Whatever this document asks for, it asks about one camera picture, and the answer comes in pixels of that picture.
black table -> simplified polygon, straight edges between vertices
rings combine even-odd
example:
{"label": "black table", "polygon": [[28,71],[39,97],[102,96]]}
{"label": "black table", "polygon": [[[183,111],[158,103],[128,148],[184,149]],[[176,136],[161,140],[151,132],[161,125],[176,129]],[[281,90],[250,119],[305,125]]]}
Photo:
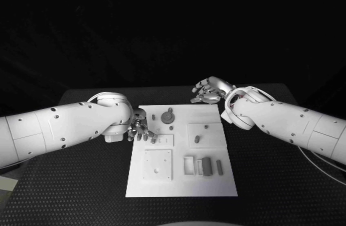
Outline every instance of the black table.
{"label": "black table", "polygon": [[[252,86],[297,103],[284,84]],[[132,107],[190,104],[194,96],[191,86],[76,89],[59,104],[86,101],[99,92],[124,94]],[[125,198],[132,142],[105,143],[101,136],[30,160],[1,225],[346,225],[346,186],[314,168],[294,145],[258,128],[242,130],[223,119],[222,125],[238,197]],[[337,169],[307,155],[343,180]]]}

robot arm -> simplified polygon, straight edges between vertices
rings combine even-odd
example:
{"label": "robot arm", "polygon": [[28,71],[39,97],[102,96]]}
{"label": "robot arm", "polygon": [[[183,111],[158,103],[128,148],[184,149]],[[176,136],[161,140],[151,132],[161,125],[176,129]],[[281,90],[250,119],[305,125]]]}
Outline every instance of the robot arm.
{"label": "robot arm", "polygon": [[157,138],[141,124],[144,119],[145,111],[132,110],[119,93],[99,95],[96,104],[79,102],[0,117],[0,168],[99,135],[111,143],[121,141],[128,131],[128,140],[132,140],[137,127],[138,133]]}
{"label": "robot arm", "polygon": [[229,123],[245,130],[256,125],[265,134],[346,164],[346,120],[275,101],[253,87],[236,88],[227,84],[225,89],[230,90],[223,91],[222,88],[214,89],[207,81],[216,82],[217,78],[210,77],[204,83],[196,84],[191,91],[201,90],[191,103],[214,104],[223,98],[220,117]]}

white platform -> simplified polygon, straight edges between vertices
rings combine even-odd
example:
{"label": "white platform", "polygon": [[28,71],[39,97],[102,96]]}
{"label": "white platform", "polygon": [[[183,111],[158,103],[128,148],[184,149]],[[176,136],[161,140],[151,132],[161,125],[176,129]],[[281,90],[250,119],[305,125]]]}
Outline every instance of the white platform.
{"label": "white platform", "polygon": [[[139,108],[147,113],[148,129],[158,135],[173,135],[173,146],[148,144],[142,140],[137,141],[134,137],[125,197],[236,197],[236,185],[217,105],[144,105]],[[174,122],[164,124],[161,114],[168,108],[173,108]],[[204,148],[204,145],[201,145],[203,148],[190,148],[188,124],[213,124],[212,130],[220,127],[222,133],[217,132],[217,137],[222,138],[216,147]],[[201,132],[200,142],[203,142],[203,138],[213,138],[212,134],[207,135],[207,132],[213,132],[212,130]],[[155,176],[161,172],[155,170],[160,169],[158,166],[142,167],[144,160],[147,160],[145,151],[150,150],[165,152],[171,150],[170,180],[165,180],[165,177],[163,177],[164,180],[163,178],[160,180]],[[184,175],[184,157],[193,157],[194,175]],[[209,157],[212,161],[212,176],[197,176],[196,160],[204,157]],[[216,160],[220,160],[223,175],[217,174]],[[152,169],[158,172],[151,175],[154,180],[145,180],[144,176],[151,173]]]}

black background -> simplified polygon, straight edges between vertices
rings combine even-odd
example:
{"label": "black background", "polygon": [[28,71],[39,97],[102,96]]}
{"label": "black background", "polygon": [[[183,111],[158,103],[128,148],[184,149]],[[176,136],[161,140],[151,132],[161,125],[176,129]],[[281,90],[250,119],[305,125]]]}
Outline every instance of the black background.
{"label": "black background", "polygon": [[0,0],[0,29],[0,116],[216,76],[346,118],[346,0]]}

black mat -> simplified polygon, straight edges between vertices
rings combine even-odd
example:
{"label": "black mat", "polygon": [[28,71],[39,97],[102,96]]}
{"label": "black mat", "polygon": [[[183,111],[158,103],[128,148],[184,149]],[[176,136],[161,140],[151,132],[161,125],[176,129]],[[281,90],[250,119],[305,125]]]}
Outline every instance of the black mat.
{"label": "black mat", "polygon": [[[250,86],[295,104],[282,84]],[[190,86],[77,89],[65,93],[59,104],[86,101],[103,91],[122,93],[132,107],[188,104],[194,96]],[[256,128],[242,130],[223,119],[222,124],[238,197],[125,198],[132,142],[105,143],[101,136],[30,160],[1,225],[346,225],[346,186],[314,168],[295,146]]]}

